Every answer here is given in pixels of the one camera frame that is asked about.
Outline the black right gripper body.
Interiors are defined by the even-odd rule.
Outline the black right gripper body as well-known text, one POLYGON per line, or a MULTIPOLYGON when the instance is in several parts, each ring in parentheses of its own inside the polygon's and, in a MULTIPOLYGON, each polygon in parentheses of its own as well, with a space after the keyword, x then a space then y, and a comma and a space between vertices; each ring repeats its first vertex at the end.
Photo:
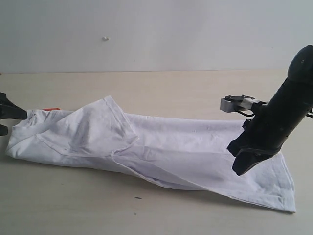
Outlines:
POLYGON ((237 157, 240 153, 252 153, 257 157, 263 155, 269 155, 269 158, 278 153, 278 149, 265 149, 263 147, 254 144, 251 137, 247 131, 251 123, 251 119, 244 121, 242 128, 244 131, 238 136, 238 138, 232 140, 227 146, 227 150, 234 156, 237 157))

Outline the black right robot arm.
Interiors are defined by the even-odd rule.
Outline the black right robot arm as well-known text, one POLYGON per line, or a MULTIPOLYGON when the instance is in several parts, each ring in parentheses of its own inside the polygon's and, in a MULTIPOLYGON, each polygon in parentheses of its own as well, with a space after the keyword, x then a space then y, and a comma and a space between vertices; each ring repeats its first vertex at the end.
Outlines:
POLYGON ((243 132, 227 147, 235 158, 232 170, 241 176, 276 155, 303 118, 313 116, 312 108, 313 47, 307 45, 291 61, 287 78, 269 102, 246 95, 221 99, 220 110, 247 117, 243 132))

